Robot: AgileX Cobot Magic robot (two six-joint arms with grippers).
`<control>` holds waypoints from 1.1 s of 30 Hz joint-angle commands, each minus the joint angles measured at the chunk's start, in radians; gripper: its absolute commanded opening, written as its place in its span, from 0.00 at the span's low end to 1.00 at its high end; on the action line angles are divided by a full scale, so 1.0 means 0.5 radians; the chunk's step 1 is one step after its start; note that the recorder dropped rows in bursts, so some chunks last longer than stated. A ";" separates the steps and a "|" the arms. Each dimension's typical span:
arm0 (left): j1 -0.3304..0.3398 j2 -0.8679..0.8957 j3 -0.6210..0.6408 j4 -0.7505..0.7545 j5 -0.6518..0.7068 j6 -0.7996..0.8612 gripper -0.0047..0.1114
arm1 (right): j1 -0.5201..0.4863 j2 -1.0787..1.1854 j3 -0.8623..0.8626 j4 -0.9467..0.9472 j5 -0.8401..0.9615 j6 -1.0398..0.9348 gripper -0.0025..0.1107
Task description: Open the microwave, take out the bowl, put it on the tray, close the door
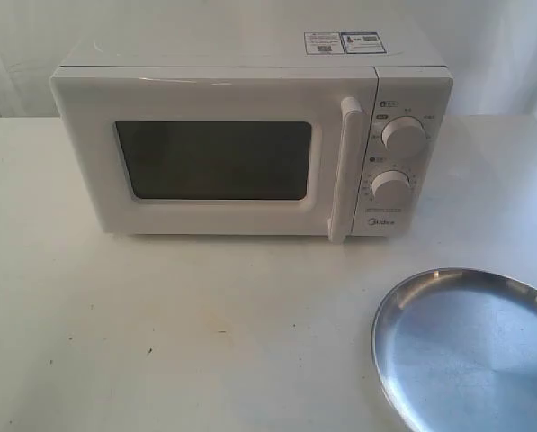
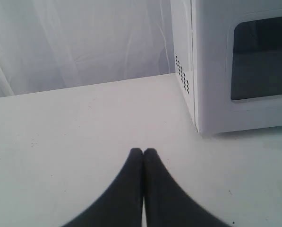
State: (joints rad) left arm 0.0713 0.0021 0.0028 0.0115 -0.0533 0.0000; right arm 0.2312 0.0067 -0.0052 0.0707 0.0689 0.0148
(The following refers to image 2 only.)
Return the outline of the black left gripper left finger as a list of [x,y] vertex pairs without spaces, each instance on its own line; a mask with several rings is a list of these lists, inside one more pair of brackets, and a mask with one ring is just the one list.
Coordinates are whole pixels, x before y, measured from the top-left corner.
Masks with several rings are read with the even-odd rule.
[[140,227],[144,195],[144,155],[132,148],[106,191],[66,227]]

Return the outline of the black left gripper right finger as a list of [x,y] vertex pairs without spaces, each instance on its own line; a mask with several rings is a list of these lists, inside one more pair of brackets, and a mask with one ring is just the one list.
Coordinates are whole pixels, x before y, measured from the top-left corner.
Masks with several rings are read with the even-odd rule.
[[145,213],[148,227],[227,227],[201,207],[172,178],[157,151],[144,152]]

